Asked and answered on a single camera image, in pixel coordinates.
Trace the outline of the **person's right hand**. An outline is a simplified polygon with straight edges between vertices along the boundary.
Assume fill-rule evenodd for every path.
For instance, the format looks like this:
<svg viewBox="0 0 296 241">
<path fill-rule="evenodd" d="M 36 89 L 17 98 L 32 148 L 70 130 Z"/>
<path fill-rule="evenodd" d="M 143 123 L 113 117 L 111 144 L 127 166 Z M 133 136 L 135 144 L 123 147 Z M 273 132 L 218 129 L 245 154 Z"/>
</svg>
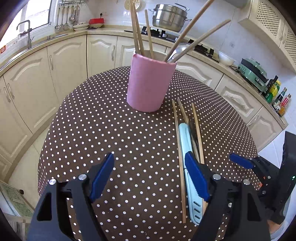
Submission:
<svg viewBox="0 0 296 241">
<path fill-rule="evenodd" d="M 285 228 L 285 223 L 286 223 L 285 220 L 280 225 L 273 222 L 272 220 L 268 220 L 267 223 L 269 226 L 271 240 L 277 239 L 282 235 L 282 232 Z"/>
</svg>

